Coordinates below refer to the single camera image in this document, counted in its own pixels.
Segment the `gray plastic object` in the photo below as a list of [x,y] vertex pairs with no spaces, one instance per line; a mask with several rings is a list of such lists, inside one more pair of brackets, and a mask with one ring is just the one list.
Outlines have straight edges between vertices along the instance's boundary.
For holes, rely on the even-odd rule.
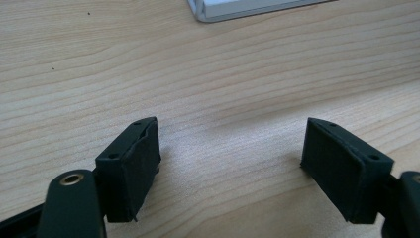
[[332,0],[188,0],[198,21],[213,23]]

